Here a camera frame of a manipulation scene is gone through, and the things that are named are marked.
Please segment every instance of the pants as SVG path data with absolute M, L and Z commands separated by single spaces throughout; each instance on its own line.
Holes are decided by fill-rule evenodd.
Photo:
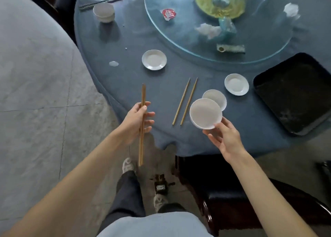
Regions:
M 170 203 L 162 206 L 158 213 L 184 212 L 179 203 Z M 116 196 L 110 211 L 101 223 L 99 234 L 107 226 L 122 217 L 145 217 L 146 212 L 141 195 L 140 184 L 134 171 L 125 172 L 116 186 Z

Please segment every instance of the white bowl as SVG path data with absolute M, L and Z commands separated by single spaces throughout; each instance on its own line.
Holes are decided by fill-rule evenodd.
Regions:
M 115 19 L 115 9 L 110 3 L 103 2 L 93 7 L 93 13 L 102 23 L 110 23 Z
M 236 96 L 245 95 L 249 90 L 249 83 L 245 77 L 240 74 L 230 74 L 224 80 L 225 88 Z
M 226 97 L 218 90 L 208 90 L 202 95 L 202 98 L 215 101 L 222 111 L 226 108 Z
M 190 107 L 190 119 L 200 129 L 215 128 L 214 124 L 221 122 L 222 116 L 221 108 L 211 99 L 198 99 Z
M 141 60 L 143 65 L 150 70 L 161 70 L 167 64 L 166 55 L 159 50 L 146 51 Z

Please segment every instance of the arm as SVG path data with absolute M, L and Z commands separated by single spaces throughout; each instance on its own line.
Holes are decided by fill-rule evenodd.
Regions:
M 139 134 L 142 119 L 152 117 L 147 107 L 137 103 L 123 123 L 109 134 L 76 168 L 74 168 L 21 221 L 3 235 L 9 236 L 64 236 L 87 203 L 92 201 L 99 184 L 107 174 L 116 151 L 133 142 Z M 147 120 L 145 132 L 154 123 Z
M 214 130 L 203 133 L 234 169 L 268 237 L 317 237 L 246 152 L 233 124 L 223 117 L 215 126 Z

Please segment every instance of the shoe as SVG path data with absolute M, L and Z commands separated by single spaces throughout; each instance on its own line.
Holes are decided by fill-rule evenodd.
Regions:
M 167 197 L 162 194 L 156 194 L 153 202 L 156 212 L 158 212 L 162 206 L 169 203 Z
M 124 160 L 123 165 L 122 165 L 122 171 L 123 171 L 123 173 L 128 172 L 128 171 L 136 172 L 135 163 L 133 162 L 133 160 L 130 157 L 128 157 Z

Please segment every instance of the forearm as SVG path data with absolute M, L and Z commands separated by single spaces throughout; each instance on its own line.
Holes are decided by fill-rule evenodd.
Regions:
M 268 237 L 317 237 L 247 153 L 232 165 Z
M 4 236 L 63 236 L 92 200 L 121 139 L 113 131 Z

